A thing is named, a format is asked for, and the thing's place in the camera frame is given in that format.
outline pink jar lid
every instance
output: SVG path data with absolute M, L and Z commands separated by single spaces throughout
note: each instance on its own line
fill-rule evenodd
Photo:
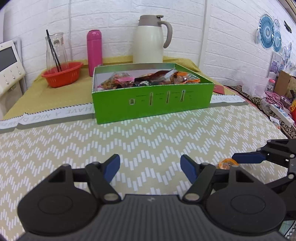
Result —
M 102 39 L 102 33 L 100 30 L 94 29 L 87 33 L 87 40 Z

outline blue gripper pad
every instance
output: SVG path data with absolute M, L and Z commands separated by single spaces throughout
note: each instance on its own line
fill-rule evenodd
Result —
M 104 164 L 105 164 L 104 178 L 108 183 L 110 183 L 120 168 L 119 155 L 115 154 L 111 156 Z
M 237 163 L 261 163 L 266 160 L 266 156 L 262 155 L 259 151 L 246 152 L 246 153 L 235 153 L 232 156 Z
M 195 163 L 191 158 L 187 158 L 187 155 L 182 155 L 180 160 L 181 169 L 188 178 L 188 180 L 193 184 L 197 179 L 197 173 L 195 168 L 197 163 Z

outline candy wrapper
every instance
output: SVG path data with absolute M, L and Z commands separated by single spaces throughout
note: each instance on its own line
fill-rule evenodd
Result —
M 200 78 L 197 78 L 191 73 L 177 71 L 171 77 L 170 81 L 177 84 L 196 84 L 200 82 Z
M 171 70 L 160 70 L 156 73 L 145 74 L 134 78 L 128 73 L 114 73 L 108 80 L 98 86 L 104 90 L 151 86 L 151 85 L 172 85 L 172 84 L 196 84 L 200 78 L 191 73 Z
M 128 73 L 114 73 L 108 80 L 105 80 L 98 87 L 105 90 L 132 87 L 135 78 Z
M 238 163 L 232 158 L 226 158 L 219 162 L 219 168 L 224 170 L 229 170 L 232 165 L 238 166 Z
M 153 74 L 146 74 L 135 78 L 134 85 L 141 86 L 141 84 L 147 85 L 171 85 L 170 76 L 175 72 L 175 69 L 160 70 Z

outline yellow tablecloth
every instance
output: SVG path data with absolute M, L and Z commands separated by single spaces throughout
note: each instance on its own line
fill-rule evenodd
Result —
M 189 59 L 164 57 L 163 61 L 177 63 L 194 72 L 198 72 L 198 74 L 201 76 L 205 76 Z M 47 81 L 41 77 L 41 75 L 39 75 L 35 79 L 32 86 L 4 116 L 4 120 L 20 116 L 24 113 L 32 114 L 54 108 L 92 102 L 92 77 L 89 76 L 87 60 L 83 60 L 82 62 L 85 65 L 83 65 L 81 68 L 80 78 L 71 85 L 66 85 L 59 88 L 51 88 L 48 86 Z M 132 63 L 132 56 L 104 58 L 103 63 L 104 65 Z M 209 77 L 207 78 L 215 84 L 219 84 L 215 80 Z M 225 94 L 234 95 L 234 92 L 228 90 L 227 88 L 224 89 Z

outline green box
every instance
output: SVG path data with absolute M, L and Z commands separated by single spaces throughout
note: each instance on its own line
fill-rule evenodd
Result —
M 198 76 L 200 83 L 97 91 L 97 86 L 111 77 L 114 72 L 127 72 L 134 77 L 139 77 L 143 74 L 173 68 Z M 211 81 L 174 63 L 119 64 L 96 67 L 92 86 L 92 98 L 98 124 L 207 108 L 214 89 Z

